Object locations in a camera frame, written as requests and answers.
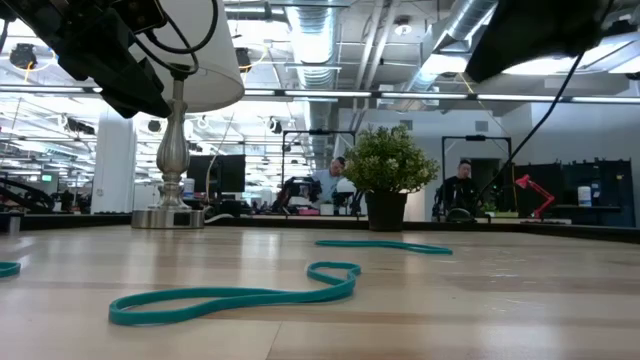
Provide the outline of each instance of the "person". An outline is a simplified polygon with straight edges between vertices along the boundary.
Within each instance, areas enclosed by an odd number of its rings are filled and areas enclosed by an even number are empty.
[[[317,170],[311,177],[315,181],[320,182],[322,193],[318,195],[318,201],[314,203],[314,207],[320,207],[324,203],[333,203],[333,193],[336,191],[338,182],[342,180],[342,172],[345,167],[345,159],[339,156],[331,162],[328,169]]]
[[[69,190],[65,190],[62,195],[60,195],[60,208],[64,212],[71,212],[71,203],[73,202],[73,195],[69,192]]]
[[[462,208],[474,213],[476,205],[473,203],[478,195],[478,187],[471,179],[471,162],[465,159],[460,160],[458,173],[445,180],[438,192],[446,210]]]

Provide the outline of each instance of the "black plant pot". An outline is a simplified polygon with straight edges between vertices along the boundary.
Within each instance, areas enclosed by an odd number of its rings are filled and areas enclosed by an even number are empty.
[[[369,230],[402,231],[407,194],[367,193],[365,199],[367,201]]]

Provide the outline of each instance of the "man in white shirt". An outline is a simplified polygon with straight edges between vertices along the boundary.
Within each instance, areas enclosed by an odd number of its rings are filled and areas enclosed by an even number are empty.
[[[336,191],[338,182],[342,179],[345,160],[342,156],[335,158],[328,169],[317,170],[311,175],[313,180],[319,181],[322,187],[322,193],[318,195],[318,201],[314,203],[314,207],[319,208],[321,204],[326,202],[333,203],[333,193]]]

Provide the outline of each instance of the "lamp shade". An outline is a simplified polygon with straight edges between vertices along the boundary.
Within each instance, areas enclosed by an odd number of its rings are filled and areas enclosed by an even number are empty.
[[[202,0],[161,0],[165,12],[178,25],[191,46],[198,44],[206,35],[213,15],[212,4]],[[160,42],[174,48],[185,45],[167,24],[156,29],[155,34]],[[171,54],[151,44],[145,36],[138,36],[144,44],[167,63],[191,65],[190,55]],[[130,48],[137,59],[145,56],[136,45]],[[187,78],[184,84],[184,101],[188,104],[187,112],[204,112],[227,107],[242,98],[244,85],[240,78],[235,49],[229,34],[224,4],[218,0],[218,23],[211,41],[198,52],[200,70]],[[168,70],[151,61],[156,73],[165,86],[163,97],[170,99],[173,79]]]

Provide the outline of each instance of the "teal rubber band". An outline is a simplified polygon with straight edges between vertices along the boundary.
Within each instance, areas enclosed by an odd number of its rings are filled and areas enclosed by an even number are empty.
[[[0,277],[20,274],[20,263],[0,262]]]
[[[339,278],[317,271],[320,268],[345,269],[346,278]],[[329,288],[313,291],[284,291],[271,289],[238,287],[196,287],[147,292],[126,296],[109,305],[109,321],[118,325],[160,325],[194,319],[226,309],[240,307],[328,302],[353,294],[356,276],[360,275],[360,266],[348,262],[321,261],[309,265],[307,276],[332,285]],[[176,310],[129,311],[129,309],[161,301],[216,297],[198,305]]]
[[[341,241],[341,240],[320,240],[316,241],[319,246],[337,246],[337,247],[383,247],[393,249],[403,249],[421,254],[433,255],[453,255],[453,251],[449,248],[422,244],[404,243],[399,241]]]

